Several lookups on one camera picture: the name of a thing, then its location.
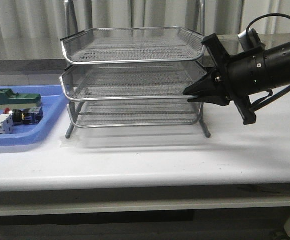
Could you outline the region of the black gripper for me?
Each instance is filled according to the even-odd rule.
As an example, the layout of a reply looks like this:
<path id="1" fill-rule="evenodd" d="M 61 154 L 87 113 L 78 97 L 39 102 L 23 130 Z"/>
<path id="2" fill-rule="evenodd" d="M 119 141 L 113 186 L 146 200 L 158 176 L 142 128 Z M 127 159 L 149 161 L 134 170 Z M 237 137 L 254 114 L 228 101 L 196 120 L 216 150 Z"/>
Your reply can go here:
<path id="1" fill-rule="evenodd" d="M 225 89 L 226 95 L 235 103 L 244 125 L 251 125 L 256 122 L 256 114 L 249 110 L 251 106 L 250 98 L 248 95 L 242 96 L 237 93 L 233 88 L 230 81 L 228 64 L 230 62 L 230 55 L 221 44 L 216 34 L 211 34 L 205 37 L 202 41 L 211 56 L 217 71 L 221 76 L 221 83 Z M 229 100 L 218 95 L 218 83 L 215 78 L 218 77 L 218 72 L 215 70 L 209 71 L 200 80 L 188 86 L 184 91 L 185 96 L 198 96 L 191 98 L 187 101 L 190 103 L 211 103 L 218 106 L 229 105 Z"/>

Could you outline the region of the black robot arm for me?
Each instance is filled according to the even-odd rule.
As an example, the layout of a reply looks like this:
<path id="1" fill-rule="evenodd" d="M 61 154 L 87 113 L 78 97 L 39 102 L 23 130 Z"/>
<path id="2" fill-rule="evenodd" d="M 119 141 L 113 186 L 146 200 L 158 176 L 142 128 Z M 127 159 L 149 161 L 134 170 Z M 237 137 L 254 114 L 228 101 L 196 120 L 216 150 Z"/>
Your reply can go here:
<path id="1" fill-rule="evenodd" d="M 244 125 L 256 122 L 255 112 L 290 92 L 290 42 L 265 50 L 260 44 L 230 56 L 216 34 L 202 41 L 214 62 L 204 77 L 183 94 L 193 102 L 236 105 Z"/>

